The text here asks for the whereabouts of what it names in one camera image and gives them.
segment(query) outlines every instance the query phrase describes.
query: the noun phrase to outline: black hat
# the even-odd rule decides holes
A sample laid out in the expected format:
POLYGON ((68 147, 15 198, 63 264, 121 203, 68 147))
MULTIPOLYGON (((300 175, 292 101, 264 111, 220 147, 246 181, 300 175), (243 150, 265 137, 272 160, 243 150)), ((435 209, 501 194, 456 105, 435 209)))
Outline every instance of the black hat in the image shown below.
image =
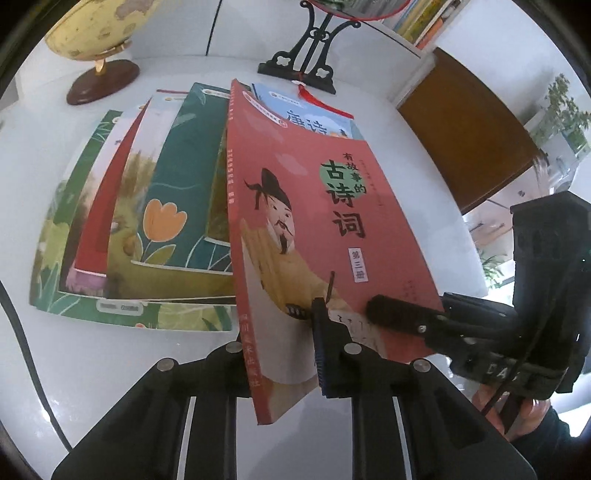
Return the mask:
POLYGON ((290 200, 287 197, 287 194, 281 189, 279 180, 277 180, 277 177, 273 175, 271 170, 263 168, 261 172, 261 183, 255 183, 253 185, 246 183, 246 186, 251 190, 256 190, 255 210, 258 210, 259 208, 259 199, 261 198, 261 194, 263 194, 265 198, 268 196, 275 197, 277 200, 287 205, 289 210, 291 210, 290 200))

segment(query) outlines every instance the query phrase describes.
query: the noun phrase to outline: red book cover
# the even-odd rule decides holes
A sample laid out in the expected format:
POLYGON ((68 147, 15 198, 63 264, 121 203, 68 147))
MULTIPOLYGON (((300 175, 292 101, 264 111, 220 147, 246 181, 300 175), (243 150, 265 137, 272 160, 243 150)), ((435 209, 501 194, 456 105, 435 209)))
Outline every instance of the red book cover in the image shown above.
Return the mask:
POLYGON ((285 122, 238 81, 228 111, 228 215, 236 302, 259 424, 318 385, 308 320, 316 297, 384 358, 429 355, 422 339, 363 313, 383 294, 441 310, 406 218, 368 144, 285 122))
POLYGON ((74 268, 79 271, 106 277, 109 235, 121 177, 147 105, 125 134, 96 192, 76 251, 74 268))

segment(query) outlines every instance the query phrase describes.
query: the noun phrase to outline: wooden globe base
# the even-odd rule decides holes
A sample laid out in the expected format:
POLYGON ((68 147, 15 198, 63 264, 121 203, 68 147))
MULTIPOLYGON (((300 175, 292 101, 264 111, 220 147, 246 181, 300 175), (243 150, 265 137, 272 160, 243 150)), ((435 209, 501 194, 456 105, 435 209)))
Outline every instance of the wooden globe base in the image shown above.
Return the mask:
POLYGON ((139 67, 129 60, 106 62, 102 70, 88 70, 72 84, 66 96, 70 105, 84 105, 119 92, 139 75, 139 67))

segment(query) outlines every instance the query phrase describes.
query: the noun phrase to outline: metal screw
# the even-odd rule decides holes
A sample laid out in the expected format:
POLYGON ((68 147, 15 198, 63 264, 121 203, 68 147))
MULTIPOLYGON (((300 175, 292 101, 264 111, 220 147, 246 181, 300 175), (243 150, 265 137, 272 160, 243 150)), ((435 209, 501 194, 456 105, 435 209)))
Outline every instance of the metal screw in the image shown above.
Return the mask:
POLYGON ((174 360, 172 358, 163 358, 156 364, 156 368, 161 372, 167 372, 174 367, 174 360))
POLYGON ((361 345, 358 343, 347 343, 345 345, 345 352, 349 355, 359 355, 361 353, 361 345))
POLYGON ((431 370, 431 363, 429 360, 425 360, 424 358, 419 358, 413 362, 413 368, 417 372, 426 373, 431 370))
POLYGON ((242 344, 240 342, 230 342, 226 345, 226 352, 240 353, 242 352, 242 344))

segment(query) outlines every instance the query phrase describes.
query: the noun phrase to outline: white table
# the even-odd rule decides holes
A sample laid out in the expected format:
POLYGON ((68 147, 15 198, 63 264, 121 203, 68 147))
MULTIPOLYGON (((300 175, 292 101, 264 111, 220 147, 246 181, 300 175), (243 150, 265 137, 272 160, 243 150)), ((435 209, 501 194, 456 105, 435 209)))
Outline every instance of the white table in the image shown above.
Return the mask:
MULTIPOLYGON (((156 88, 189 89, 193 82, 229 87, 233 78, 293 85, 256 74, 256 63, 215 57, 138 62, 130 87, 98 102, 71 107, 74 76, 40 87, 0 112, 0 278, 27 334, 41 382, 62 428, 75 445, 125 392, 163 357, 188 362, 234 339, 236 332, 166 332, 71 320, 28 304, 38 234, 54 190, 81 139, 108 109, 146 101, 156 88)), ((478 255, 447 186, 394 107, 383 98, 336 82, 321 100, 355 115, 407 215, 437 288, 485 294, 478 255)), ((8 320, 0 313, 0 420, 44 479, 66 454, 37 400, 8 320)), ((350 477, 350 404, 312 392, 278 423, 256 427, 250 400, 238 404, 240 479, 350 477)))

